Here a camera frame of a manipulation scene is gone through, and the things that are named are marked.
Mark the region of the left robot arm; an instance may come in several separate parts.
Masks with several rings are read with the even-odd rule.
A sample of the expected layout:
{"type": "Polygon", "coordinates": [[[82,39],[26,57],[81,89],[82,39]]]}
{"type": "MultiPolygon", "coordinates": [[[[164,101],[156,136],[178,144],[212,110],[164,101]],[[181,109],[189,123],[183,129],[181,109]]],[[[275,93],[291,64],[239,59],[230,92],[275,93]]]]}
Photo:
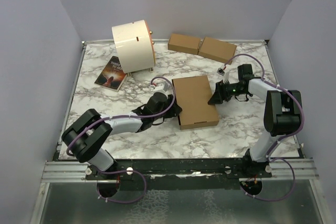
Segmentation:
{"type": "Polygon", "coordinates": [[[179,116],[182,108],[174,95],[154,93],[148,102],[126,115],[102,116],[95,109],[88,109],[61,136],[66,153],[80,163],[89,163],[99,175],[110,179],[115,175],[115,159],[102,148],[109,136],[121,133],[139,133],[157,126],[155,121],[179,116]]]}

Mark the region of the brown cardboard box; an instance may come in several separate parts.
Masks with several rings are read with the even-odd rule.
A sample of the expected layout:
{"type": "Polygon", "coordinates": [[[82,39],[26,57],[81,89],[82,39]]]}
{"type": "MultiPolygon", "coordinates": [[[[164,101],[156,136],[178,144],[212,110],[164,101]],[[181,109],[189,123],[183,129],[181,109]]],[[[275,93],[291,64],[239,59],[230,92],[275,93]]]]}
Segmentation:
{"type": "Polygon", "coordinates": [[[176,102],[182,108],[178,116],[181,130],[217,126],[219,114],[215,105],[209,105],[212,97],[207,75],[173,79],[176,102]]]}

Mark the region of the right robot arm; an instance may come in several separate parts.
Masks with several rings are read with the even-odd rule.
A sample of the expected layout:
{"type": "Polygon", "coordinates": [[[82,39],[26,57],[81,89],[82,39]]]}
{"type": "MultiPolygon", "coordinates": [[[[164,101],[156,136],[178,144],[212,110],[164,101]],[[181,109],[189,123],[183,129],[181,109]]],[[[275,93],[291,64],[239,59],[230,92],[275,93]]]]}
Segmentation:
{"type": "Polygon", "coordinates": [[[245,101],[254,95],[265,101],[265,130],[257,143],[246,151],[238,169],[244,176],[254,177],[267,166],[280,142],[303,128],[301,94],[270,83],[263,77],[256,77],[251,64],[238,66],[238,82],[230,83],[229,72],[225,72],[225,68],[223,66],[217,71],[223,79],[215,84],[209,105],[222,104],[232,97],[237,99],[239,95],[245,95],[245,101]]]}

